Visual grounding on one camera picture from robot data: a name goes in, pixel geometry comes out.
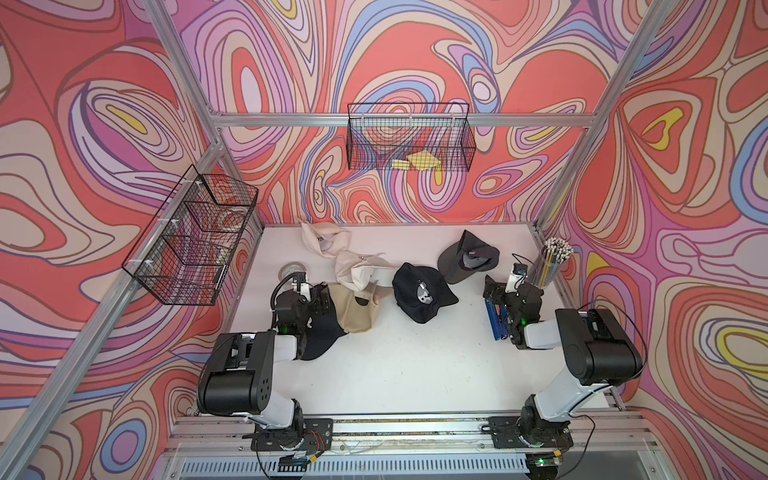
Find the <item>black cap with white logo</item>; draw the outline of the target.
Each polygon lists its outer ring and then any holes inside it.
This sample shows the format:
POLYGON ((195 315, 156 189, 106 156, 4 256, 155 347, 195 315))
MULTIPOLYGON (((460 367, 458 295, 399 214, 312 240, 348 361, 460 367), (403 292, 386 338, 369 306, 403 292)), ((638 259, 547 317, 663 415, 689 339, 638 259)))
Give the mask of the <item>black cap with white logo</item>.
POLYGON ((303 361, 316 360, 326 353, 334 343, 347 332, 339 325, 335 303, 332 299, 332 310, 329 314, 316 316, 310 320, 305 330, 305 345, 300 359, 303 361))

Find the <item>tan khaki baseball cap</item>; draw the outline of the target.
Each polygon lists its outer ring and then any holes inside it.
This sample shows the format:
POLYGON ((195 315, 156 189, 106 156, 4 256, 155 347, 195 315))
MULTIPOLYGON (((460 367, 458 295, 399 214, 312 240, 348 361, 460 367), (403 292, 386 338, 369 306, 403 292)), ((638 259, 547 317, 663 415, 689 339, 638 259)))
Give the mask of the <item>tan khaki baseball cap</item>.
POLYGON ((328 285, 336 309, 337 322, 346 333, 363 333, 372 329, 378 319, 382 302, 394 293, 392 287, 369 283, 354 291, 334 283, 328 285))

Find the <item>light beige baseball cap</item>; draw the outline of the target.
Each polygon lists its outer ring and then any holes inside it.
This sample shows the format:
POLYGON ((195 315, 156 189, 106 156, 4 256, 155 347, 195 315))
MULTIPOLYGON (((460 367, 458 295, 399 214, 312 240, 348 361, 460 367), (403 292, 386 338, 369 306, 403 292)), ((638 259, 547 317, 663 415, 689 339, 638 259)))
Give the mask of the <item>light beige baseball cap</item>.
POLYGON ((359 254, 342 251, 335 260, 334 272, 338 283, 353 291, 363 291, 370 284, 390 288, 397 267, 380 254, 359 254))

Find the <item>dark grey baseball cap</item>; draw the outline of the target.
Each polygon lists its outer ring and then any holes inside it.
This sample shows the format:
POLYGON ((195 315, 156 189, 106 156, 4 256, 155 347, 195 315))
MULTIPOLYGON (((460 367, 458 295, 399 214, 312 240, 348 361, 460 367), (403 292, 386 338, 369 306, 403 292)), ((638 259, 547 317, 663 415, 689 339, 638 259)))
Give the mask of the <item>dark grey baseball cap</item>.
POLYGON ((475 273, 493 270, 499 263, 498 248, 464 230, 460 239, 438 258, 437 268, 449 285, 458 284, 475 273))

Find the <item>cream baseball cap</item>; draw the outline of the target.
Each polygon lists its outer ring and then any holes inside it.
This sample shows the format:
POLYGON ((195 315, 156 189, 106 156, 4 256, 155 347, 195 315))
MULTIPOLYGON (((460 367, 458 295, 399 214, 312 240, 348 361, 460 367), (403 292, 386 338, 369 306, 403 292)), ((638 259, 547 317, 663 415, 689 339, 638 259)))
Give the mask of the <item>cream baseball cap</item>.
POLYGON ((300 226, 304 246, 318 256, 335 259, 349 249, 351 232, 345 228, 329 222, 302 222, 300 226))

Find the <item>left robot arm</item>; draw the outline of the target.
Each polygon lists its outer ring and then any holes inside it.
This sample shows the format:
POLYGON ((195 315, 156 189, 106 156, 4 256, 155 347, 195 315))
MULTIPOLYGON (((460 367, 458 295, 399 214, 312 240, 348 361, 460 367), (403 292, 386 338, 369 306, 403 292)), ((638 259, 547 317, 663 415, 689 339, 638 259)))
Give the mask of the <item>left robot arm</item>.
POLYGON ((333 421, 304 418, 300 402, 279 393, 275 366, 313 361, 345 335, 326 283, 310 284, 304 272, 280 280, 269 299, 268 329, 218 336, 197 384, 201 414, 240 417, 254 425, 251 450, 321 455, 331 446, 333 421))

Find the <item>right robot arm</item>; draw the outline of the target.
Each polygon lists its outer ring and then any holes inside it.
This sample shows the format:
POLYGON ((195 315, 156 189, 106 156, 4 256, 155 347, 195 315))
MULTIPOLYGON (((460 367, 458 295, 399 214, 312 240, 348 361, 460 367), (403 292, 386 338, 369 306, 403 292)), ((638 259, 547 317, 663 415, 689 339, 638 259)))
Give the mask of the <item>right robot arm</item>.
POLYGON ((541 318, 543 290, 527 282, 516 290, 490 277, 483 298, 492 326, 519 350, 560 349, 565 366, 550 384, 530 395, 517 417, 493 417, 487 427, 497 448, 569 448, 570 421, 594 395, 638 376, 644 360, 633 341, 604 308, 560 308, 541 318))

